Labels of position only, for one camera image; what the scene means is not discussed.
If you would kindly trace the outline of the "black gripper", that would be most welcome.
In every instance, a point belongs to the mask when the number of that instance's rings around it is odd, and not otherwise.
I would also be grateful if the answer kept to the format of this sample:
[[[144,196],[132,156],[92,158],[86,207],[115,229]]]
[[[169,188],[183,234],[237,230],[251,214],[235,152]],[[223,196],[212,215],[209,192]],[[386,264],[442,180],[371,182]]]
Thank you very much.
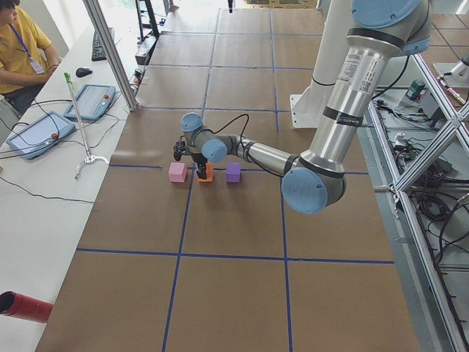
[[[200,180],[207,179],[207,159],[201,153],[192,154],[193,161],[197,164],[197,176]]]

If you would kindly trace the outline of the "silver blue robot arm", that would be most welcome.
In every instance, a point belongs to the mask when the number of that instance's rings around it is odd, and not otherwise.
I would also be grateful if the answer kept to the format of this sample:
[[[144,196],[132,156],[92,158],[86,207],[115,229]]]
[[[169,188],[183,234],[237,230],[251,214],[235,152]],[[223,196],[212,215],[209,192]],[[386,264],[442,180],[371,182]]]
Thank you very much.
[[[235,155],[281,177],[281,193],[293,210],[320,212],[344,195],[343,161],[386,65],[394,57],[425,51],[431,24],[430,1],[332,1],[311,84],[303,94],[322,99],[306,110],[308,119],[318,122],[308,149],[294,155],[243,133],[216,133],[198,114],[187,113],[174,158],[192,157],[197,175],[206,178],[208,163]]]

